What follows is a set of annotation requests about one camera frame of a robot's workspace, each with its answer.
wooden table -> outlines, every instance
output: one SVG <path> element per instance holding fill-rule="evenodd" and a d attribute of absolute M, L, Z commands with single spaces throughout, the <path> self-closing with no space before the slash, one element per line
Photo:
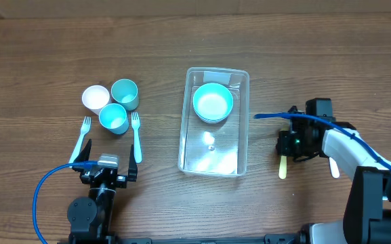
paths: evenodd
<path fill-rule="evenodd" d="M 278 178 L 276 132 L 287 122 L 250 119 L 247 174 L 236 180 L 177 168 L 185 75 L 193 66 L 246 70 L 251 116 L 333 99 L 391 160 L 391 14 L 256 15 L 86 20 L 0 20 L 0 243 L 38 243 L 31 203 L 50 169 L 66 163 L 84 116 L 91 158 L 121 156 L 133 132 L 114 136 L 81 103 L 93 84 L 120 78 L 140 89 L 144 161 L 138 181 L 118 190 L 112 229 L 154 239 L 295 232 L 343 215 L 351 182 L 324 159 L 289 164 Z M 88 187 L 64 170 L 43 186 L 39 226 L 50 243 L 67 238 L 66 208 Z"/>

plastic fork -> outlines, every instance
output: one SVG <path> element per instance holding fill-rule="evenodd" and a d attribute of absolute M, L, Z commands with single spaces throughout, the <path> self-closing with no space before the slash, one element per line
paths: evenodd
<path fill-rule="evenodd" d="M 133 128 L 133 140 L 135 141 L 134 143 L 134 155 L 135 155 L 135 162 L 136 163 L 141 163 L 142 161 L 142 153 L 141 153 L 141 145 L 140 145 L 140 134 L 138 132 L 141 122 L 140 122 L 140 117 L 138 116 L 137 112 L 132 113 L 132 128 Z"/>
<path fill-rule="evenodd" d="M 73 149 L 72 156 L 68 163 L 73 163 L 73 161 L 78 157 L 81 152 L 82 142 L 84 141 L 85 135 L 89 132 L 91 128 L 91 117 L 85 117 L 84 122 L 82 122 L 81 133 L 79 134 L 78 142 L 76 143 L 75 149 Z"/>

transparent bin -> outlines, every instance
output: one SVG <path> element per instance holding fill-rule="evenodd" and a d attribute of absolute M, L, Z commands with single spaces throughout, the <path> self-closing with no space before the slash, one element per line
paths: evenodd
<path fill-rule="evenodd" d="M 233 96 L 230 115 L 219 123 L 194 111 L 195 91 L 206 83 L 225 85 Z M 186 73 L 178 167 L 188 174 L 237 177 L 247 170 L 249 75 L 228 68 L 190 68 Z"/>

blue cable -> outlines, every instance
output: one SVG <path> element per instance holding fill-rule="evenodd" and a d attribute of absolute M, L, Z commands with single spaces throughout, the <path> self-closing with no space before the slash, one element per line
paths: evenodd
<path fill-rule="evenodd" d="M 37 185 L 37 187 L 35 189 L 34 198 L 33 198 L 33 226 L 34 226 L 34 230 L 35 230 L 37 236 L 39 237 L 39 240 L 42 243 L 47 244 L 46 240 L 43 238 L 43 235 L 41 235 L 41 233 L 40 233 L 39 227 L 37 226 L 37 197 L 39 196 L 39 191 L 40 191 L 41 185 L 44 183 L 44 181 L 49 176 L 51 176 L 53 173 L 57 172 L 60 169 L 64 169 L 64 168 L 67 168 L 67 167 L 70 167 L 70 166 L 84 166 L 84 168 L 87 168 L 87 167 L 91 167 L 92 165 L 96 165 L 97 163 L 98 162 L 96 162 L 96 161 L 85 161 L 85 162 L 82 162 L 82 163 L 67 163 L 65 165 L 58 166 L 55 169 L 49 171 L 40 180 L 39 184 Z"/>
<path fill-rule="evenodd" d="M 385 168 L 389 169 L 391 171 L 391 165 L 387 162 L 385 162 L 380 156 L 376 154 L 376 152 L 363 140 L 360 138 L 357 138 L 354 134 L 351 134 L 349 131 L 346 131 L 344 128 L 340 127 L 339 125 L 336 125 L 334 123 L 331 123 L 329 121 L 326 121 L 324 119 L 311 116 L 311 115 L 303 115 L 303 114 L 291 114 L 291 113 L 273 113 L 273 114 L 257 114 L 254 115 L 254 119 L 267 119 L 267 118 L 273 118 L 273 117 L 281 117 L 284 119 L 292 119 L 292 118 L 301 118 L 301 119 L 309 119 L 314 120 L 320 123 L 323 123 L 325 125 L 328 125 L 329 127 L 338 129 L 340 132 L 342 132 L 344 135 L 350 137 L 350 139 L 353 139 L 357 141 L 370 155 L 373 157 L 377 163 L 380 163 Z"/>

